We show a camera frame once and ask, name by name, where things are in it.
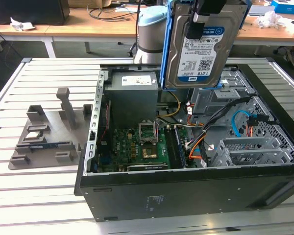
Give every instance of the metal slotted table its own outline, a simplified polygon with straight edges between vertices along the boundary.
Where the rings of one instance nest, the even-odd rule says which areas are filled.
[[[268,211],[96,223],[84,198],[73,194],[76,165],[9,170],[8,161],[27,120],[29,105],[59,110],[60,101],[55,96],[59,87],[70,88],[74,108],[91,103],[100,63],[132,60],[32,59],[19,65],[0,93],[0,234],[294,234],[294,196]],[[276,63],[262,58],[231,58],[228,63],[250,65],[294,118],[294,82]]]

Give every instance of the blue box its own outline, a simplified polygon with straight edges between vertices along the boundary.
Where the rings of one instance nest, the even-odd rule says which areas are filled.
[[[294,2],[273,0],[271,6],[275,6],[276,13],[294,14]]]

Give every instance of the floor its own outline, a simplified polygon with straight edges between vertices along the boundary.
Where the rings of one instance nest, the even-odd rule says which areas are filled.
[[[22,60],[7,43],[13,43],[13,47],[22,57],[48,57],[45,45],[41,42],[2,42],[3,51],[0,52],[0,91],[10,78],[15,68]],[[58,42],[55,43],[57,57],[127,57],[130,44],[117,45],[116,43],[90,43],[92,53],[87,54],[84,43]],[[230,57],[255,57],[255,46],[234,46]],[[285,53],[281,49],[278,55],[273,54],[276,47],[264,47],[259,57],[273,58],[293,79],[294,68],[283,59]]]

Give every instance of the white label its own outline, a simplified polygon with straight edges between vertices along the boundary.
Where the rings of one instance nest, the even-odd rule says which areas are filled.
[[[191,107],[187,107],[187,113],[189,115],[192,115],[193,114],[193,109]]]
[[[151,85],[151,76],[142,75],[142,76],[123,76],[122,77],[122,86],[143,86]]]
[[[213,144],[209,145],[208,146],[208,151],[212,151],[212,150],[215,150],[215,146]]]
[[[197,77],[189,77],[188,78],[189,82],[196,82],[197,81]]]
[[[217,53],[215,45],[222,40],[223,27],[205,27],[201,39],[184,37],[178,77],[188,77],[184,81],[197,81],[198,76],[209,76]]]
[[[201,159],[200,164],[202,165],[202,167],[206,168],[207,167],[207,163]]]

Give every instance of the green circuit board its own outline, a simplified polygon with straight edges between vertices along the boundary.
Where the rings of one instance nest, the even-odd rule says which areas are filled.
[[[184,128],[179,129],[182,144],[188,141],[188,133]],[[144,129],[143,137],[152,137],[152,129]],[[130,165],[167,165],[170,169],[165,128],[158,128],[157,143],[140,143],[139,130],[137,129],[115,129],[111,142],[111,154],[109,157],[99,158],[100,172],[126,171]]]
[[[155,145],[157,157],[143,158],[144,145],[140,144],[138,129],[115,130],[112,151],[116,156],[117,164],[165,163],[170,167],[164,129],[160,128],[158,131],[158,143]],[[153,134],[145,132],[144,136],[150,137]]]

